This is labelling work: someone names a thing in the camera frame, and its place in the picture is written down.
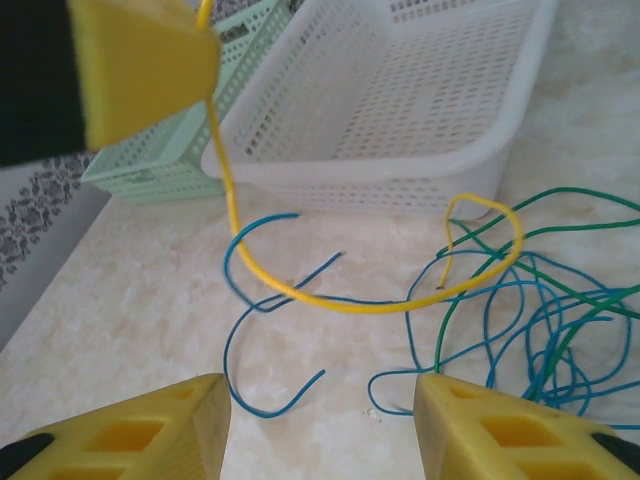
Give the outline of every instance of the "wire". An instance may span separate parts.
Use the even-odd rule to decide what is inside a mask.
[[[209,16],[212,8],[213,8],[213,0],[202,0],[201,7],[198,11],[197,22],[196,22],[196,25],[199,29],[205,30],[209,28],[209,25],[208,25]],[[560,408],[560,406],[565,403],[572,403],[572,402],[582,400],[584,401],[584,403],[579,412],[579,414],[582,415],[586,412],[591,399],[616,393],[628,388],[634,388],[634,387],[640,386],[640,381],[637,381],[637,382],[630,382],[630,383],[627,383],[618,387],[610,388],[607,390],[602,390],[599,392],[593,391],[594,385],[613,378],[621,370],[621,368],[624,366],[628,358],[629,349],[630,349],[630,334],[631,334],[630,318],[636,318],[636,319],[640,318],[640,313],[626,309],[626,307],[624,307],[624,305],[622,304],[622,300],[630,295],[640,292],[640,285],[636,285],[634,287],[630,287],[626,289],[614,290],[614,289],[607,289],[606,287],[600,284],[601,286],[600,290],[591,291],[591,292],[576,292],[573,289],[562,284],[561,282],[558,282],[553,277],[544,274],[537,268],[537,262],[536,262],[537,260],[544,260],[544,261],[547,261],[547,263],[554,265],[554,262],[552,260],[543,258],[539,254],[535,254],[533,252],[525,252],[525,254],[522,255],[521,257],[521,253],[523,249],[523,241],[525,238],[532,238],[534,236],[541,235],[543,233],[550,233],[550,232],[572,232],[572,231],[580,232],[580,231],[587,231],[587,230],[599,230],[599,229],[637,226],[637,225],[640,225],[640,219],[624,221],[624,222],[594,224],[594,225],[552,226],[552,227],[545,227],[542,229],[538,229],[524,235],[519,219],[515,214],[515,212],[517,212],[518,210],[525,208],[526,206],[542,198],[545,198],[550,195],[558,194],[558,193],[579,193],[579,194],[599,197],[599,198],[607,199],[610,201],[614,201],[621,205],[625,205],[638,212],[640,212],[640,206],[634,204],[633,202],[629,202],[627,200],[616,197],[614,195],[610,195],[602,192],[595,192],[593,190],[576,188],[576,187],[559,187],[559,188],[547,190],[545,192],[541,192],[540,194],[535,195],[534,197],[531,197],[530,199],[520,203],[519,205],[514,207],[513,210],[497,202],[482,199],[472,194],[461,194],[454,197],[451,200],[451,203],[447,209],[447,212],[445,215],[445,228],[446,228],[448,243],[445,249],[438,252],[436,261],[438,261],[441,258],[446,258],[445,269],[439,283],[439,287],[442,288],[451,270],[454,255],[478,253],[478,252],[470,252],[468,250],[463,252],[454,252],[453,251],[454,247],[469,239],[473,239],[478,245],[480,245],[481,248],[483,248],[483,251],[480,253],[484,253],[488,255],[489,258],[487,259],[485,264],[481,266],[472,275],[472,277],[469,280],[462,282],[456,286],[443,289],[442,291],[436,293],[435,295],[418,299],[418,300],[412,300],[411,297],[418,283],[424,277],[428,269],[435,263],[435,262],[431,262],[429,265],[427,265],[427,267],[425,267],[425,269],[423,269],[419,277],[413,283],[404,301],[372,302],[372,301],[354,300],[350,298],[337,297],[337,296],[308,295],[306,293],[301,292],[299,289],[302,286],[304,286],[304,284],[308,283],[316,275],[320,274],[331,263],[333,263],[341,254],[336,254],[329,261],[327,261],[323,266],[321,266],[318,270],[316,270],[314,273],[312,273],[309,277],[307,277],[305,280],[303,280],[300,284],[298,284],[294,288],[277,280],[276,278],[271,276],[269,273],[267,273],[265,270],[263,270],[262,267],[260,267],[260,265],[257,264],[257,262],[251,256],[245,244],[242,242],[242,238],[246,234],[248,234],[250,231],[252,231],[253,229],[257,228],[262,224],[268,223],[269,221],[279,220],[279,219],[295,218],[297,214],[285,214],[285,215],[280,215],[276,217],[271,217],[269,219],[263,219],[262,221],[259,221],[259,222],[254,222],[254,224],[250,225],[247,228],[244,228],[244,229],[240,228],[237,201],[236,201],[235,189],[233,185],[233,176],[232,176],[231,168],[227,158],[226,150],[220,135],[220,128],[219,128],[219,121],[218,121],[216,106],[211,97],[208,97],[205,99],[205,104],[206,104],[207,114],[210,122],[211,137],[214,141],[216,151],[218,152],[220,166],[223,173],[223,183],[225,186],[231,231],[234,235],[234,241],[232,242],[230,248],[227,251],[227,254],[225,255],[225,266],[224,266],[225,278],[227,278],[227,281],[229,282],[229,285],[234,290],[234,292],[236,292],[245,301],[245,303],[249,305],[249,309],[240,317],[240,319],[236,322],[236,324],[232,328],[231,334],[229,335],[229,338],[225,345],[224,369],[225,369],[225,374],[227,374],[228,377],[229,377],[229,369],[228,369],[229,350],[231,348],[233,336],[237,331],[237,329],[239,328],[240,324],[244,321],[244,319],[246,319],[247,316],[250,313],[252,313],[254,310],[257,310],[263,313],[270,313],[272,311],[275,311],[277,308],[280,308],[281,306],[296,299],[305,303],[309,303],[311,305],[315,305],[318,307],[339,311],[343,313],[385,314],[385,313],[406,312],[405,323],[407,327],[407,333],[408,333],[409,344],[411,349],[411,356],[416,368],[382,372],[372,377],[368,384],[369,397],[372,403],[376,406],[376,408],[379,408],[381,411],[386,413],[395,414],[395,415],[411,414],[409,410],[392,411],[392,410],[383,408],[378,404],[378,402],[375,400],[375,398],[371,393],[372,385],[377,379],[390,376],[390,375],[416,374],[416,373],[425,373],[428,371],[440,372],[444,364],[447,364],[450,361],[456,358],[459,358],[460,356],[465,355],[476,348],[483,346],[486,350],[487,357],[489,358],[489,363],[490,363],[489,374],[487,377],[487,385],[494,386],[496,381],[496,375],[497,375],[496,374],[497,366],[500,359],[504,356],[509,345],[511,345],[519,336],[523,334],[525,335],[525,350],[526,350],[526,355],[528,360],[527,372],[530,379],[530,386],[525,391],[525,394],[524,394],[526,398],[529,398],[535,401],[544,401],[548,405],[555,406],[556,408]],[[488,208],[498,210],[502,214],[499,215],[494,220],[492,220],[491,222],[484,225],[483,227],[481,227],[480,229],[477,229],[473,232],[470,229],[463,226],[463,224],[461,224],[460,222],[452,221],[453,223],[456,223],[462,228],[464,228],[466,232],[466,236],[454,242],[449,221],[450,221],[450,216],[454,209],[455,204],[460,200],[471,200],[476,203],[479,203],[480,205],[484,205]],[[506,243],[502,248],[498,249],[497,251],[494,251],[491,248],[489,248],[486,244],[484,244],[484,242],[479,240],[478,235],[492,228],[493,226],[495,226],[505,218],[508,219],[509,222],[511,223],[514,239]],[[269,297],[258,303],[253,303],[246,295],[244,295],[244,293],[242,293],[242,291],[233,282],[230,275],[230,271],[229,271],[229,261],[231,258],[231,254],[235,248],[238,248],[240,256],[242,257],[243,261],[245,262],[249,270],[266,285],[279,291],[280,292],[279,295]],[[529,267],[525,263],[521,262],[520,258],[527,258],[531,262],[531,266]],[[498,264],[492,268],[489,268],[496,261],[498,261]],[[524,271],[532,273],[534,275],[534,280],[533,281],[521,280],[518,273],[512,268],[512,265],[515,265],[516,267]],[[579,272],[576,269],[571,269],[570,267],[566,267],[566,266],[561,266],[561,268],[564,268],[566,271],[578,273],[583,278],[590,278],[586,274],[583,274],[582,272]],[[509,274],[514,277],[515,281],[513,282],[505,281]],[[495,286],[484,288],[480,291],[473,292],[471,294],[466,293],[467,290],[475,288],[480,284],[486,282],[487,280],[499,275],[500,277]],[[565,297],[558,297],[557,294],[549,286],[543,283],[543,281],[548,282],[552,286],[555,286],[556,288],[564,291],[568,295]],[[499,334],[493,337],[489,337],[489,333],[488,333],[489,332],[489,312],[491,310],[492,302],[499,290],[504,288],[514,287],[514,286],[517,286],[519,288],[520,298],[521,298],[520,309],[516,314],[514,321],[510,325],[508,325],[505,329],[499,332]],[[513,328],[515,328],[516,325],[519,323],[520,318],[522,317],[523,308],[524,308],[523,307],[524,305],[523,287],[524,286],[536,287],[538,292],[538,298],[540,299],[540,302],[542,305],[538,310],[536,310],[536,313],[530,318],[529,322],[527,322],[525,326],[516,330],[516,332],[512,334],[511,337],[509,337],[505,341],[505,343],[501,347],[498,354],[494,356],[491,350],[491,344],[494,341],[498,340],[499,338],[505,336],[508,332],[510,332]],[[483,315],[483,341],[473,345],[472,347],[469,347],[463,350],[462,352],[459,352],[458,354],[455,354],[451,357],[441,360],[442,346],[445,338],[445,333],[448,328],[453,312],[456,310],[456,308],[458,307],[461,301],[468,300],[470,298],[474,298],[486,293],[489,293],[489,297],[488,297],[487,303],[485,304],[484,315]],[[452,295],[457,295],[457,297],[452,299],[450,298]],[[571,298],[577,298],[579,301],[573,302],[569,304],[569,306],[562,305],[563,301]],[[269,302],[273,302],[276,300],[279,300],[279,302],[272,305],[271,307],[266,307],[266,308],[263,307],[263,305],[266,305]],[[415,338],[411,328],[411,318],[409,316],[409,311],[423,308],[438,302],[451,302],[452,304],[447,314],[445,315],[445,318],[440,328],[438,340],[436,343],[434,366],[424,369],[420,366],[420,362],[418,360],[417,352],[415,349]],[[551,312],[549,311],[550,303],[555,303],[556,305],[556,309]],[[563,312],[571,308],[581,306],[583,304],[590,304],[593,306],[593,308],[586,315],[582,316],[580,319],[565,324],[563,320]],[[575,357],[570,348],[570,343],[584,325],[594,323],[594,322],[611,322],[612,321],[611,317],[596,316],[602,311],[609,311],[613,313],[623,314],[626,316],[627,322],[628,322],[627,340],[625,342],[625,347],[623,349],[621,360],[618,362],[616,367],[609,374],[601,377],[598,380],[592,381],[587,377],[585,372],[577,366]],[[545,349],[539,352],[533,353],[531,348],[531,342],[530,342],[531,329],[533,328],[533,326],[541,322],[543,322],[547,327],[547,331],[549,333],[549,340],[547,342],[547,346]],[[561,336],[565,331],[568,331],[568,333],[561,340]],[[542,359],[542,366],[536,372],[535,364],[540,358]],[[558,383],[556,367],[559,363],[566,364],[569,367],[569,371],[571,374],[571,380],[569,382],[569,385],[560,386]],[[244,402],[241,396],[237,394],[235,389],[233,389],[230,378],[229,378],[229,384],[230,384],[233,398],[243,408],[247,409],[248,411],[250,411],[251,413],[257,416],[261,416],[262,418],[273,418],[275,416],[282,415],[283,413],[288,411],[290,408],[292,408],[295,405],[295,403],[304,395],[304,393],[325,373],[326,373],[325,370],[319,371],[315,376],[311,378],[311,380],[309,380],[303,386],[303,388],[294,396],[294,398],[284,408],[277,410],[275,412],[265,412],[263,410],[251,407],[246,402]],[[552,380],[553,386],[549,390],[544,390],[544,386],[549,379]],[[587,393],[583,395],[575,395],[574,393],[579,388],[584,388],[587,391]],[[629,429],[629,430],[640,429],[640,427],[635,425],[617,425],[614,427],[617,427],[619,429]]]
[[[208,29],[208,19],[211,13],[211,9],[213,8],[212,0],[203,0],[201,3],[200,10],[198,11],[198,19],[197,26],[200,29]],[[218,153],[218,160],[220,163],[220,168],[222,170],[223,176],[223,184],[225,188],[225,194],[227,199],[227,210],[229,212],[229,221],[231,224],[231,232],[234,237],[237,237],[238,234],[242,231],[240,227],[240,220],[238,215],[238,207],[235,195],[235,187],[233,185],[233,175],[231,172],[231,167],[229,164],[229,160],[227,158],[226,149],[224,147],[224,143],[222,141],[222,137],[220,135],[220,126],[218,121],[218,114],[216,110],[216,105],[213,99],[209,96],[205,99],[205,105],[207,108],[207,115],[209,117],[209,128],[211,130],[211,138],[213,139],[215,149]],[[470,200],[480,205],[486,206],[488,208],[498,210],[502,212],[502,215],[511,222],[513,228],[513,249],[498,265],[495,267],[483,272],[482,274],[477,275],[476,277],[467,280],[459,285],[440,290],[438,293],[431,295],[426,298],[422,298],[419,300],[411,300],[404,302],[396,302],[389,303],[386,305],[348,305],[344,302],[329,300],[326,298],[318,297],[315,295],[309,295],[296,288],[292,288],[284,282],[274,278],[272,275],[267,273],[258,263],[253,259],[249,249],[246,247],[244,243],[240,243],[238,245],[238,251],[240,252],[240,256],[242,260],[246,264],[247,268],[262,282],[266,285],[270,286],[274,290],[301,302],[305,302],[311,305],[315,305],[317,307],[326,308],[328,310],[334,310],[342,313],[350,313],[350,314],[389,314],[389,313],[398,313],[398,312],[406,312],[408,310],[416,310],[419,308],[424,308],[429,305],[433,305],[435,303],[441,302],[451,295],[455,295],[462,291],[468,290],[470,288],[474,288],[487,280],[499,275],[504,270],[506,270],[513,261],[518,258],[520,251],[523,247],[523,233],[522,226],[520,225],[520,221],[518,217],[505,205],[500,203],[486,200],[480,198],[476,195],[470,193],[463,193],[455,196],[447,209],[446,217],[445,217],[445,228],[447,232],[447,239],[449,241],[449,250],[453,250],[453,238],[451,234],[451,227],[449,225],[449,217],[453,211],[455,205],[461,200]],[[445,272],[440,280],[440,285],[442,286],[446,280],[447,274],[451,269],[451,261],[453,259],[450,257],[450,261],[447,263],[445,268]]]

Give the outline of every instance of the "patterned wallpaper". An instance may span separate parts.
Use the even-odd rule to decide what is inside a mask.
[[[256,1],[218,0],[212,20],[217,22]],[[297,9],[302,1],[291,0],[292,8]],[[80,153],[43,161],[18,196],[0,206],[0,292],[19,271],[31,248],[43,241],[56,217],[74,201],[74,194],[82,188],[80,177],[92,158],[91,154]]]

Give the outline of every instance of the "basket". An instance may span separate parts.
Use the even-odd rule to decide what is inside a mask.
[[[300,208],[494,198],[556,0],[307,0],[222,124],[235,179]],[[209,144],[204,171],[220,177]],[[454,212],[477,218],[485,207]]]
[[[223,118],[291,19],[286,0],[263,0],[220,22],[223,41],[215,99]],[[200,158],[209,141],[204,104],[103,149],[82,176],[131,204],[219,195]]]

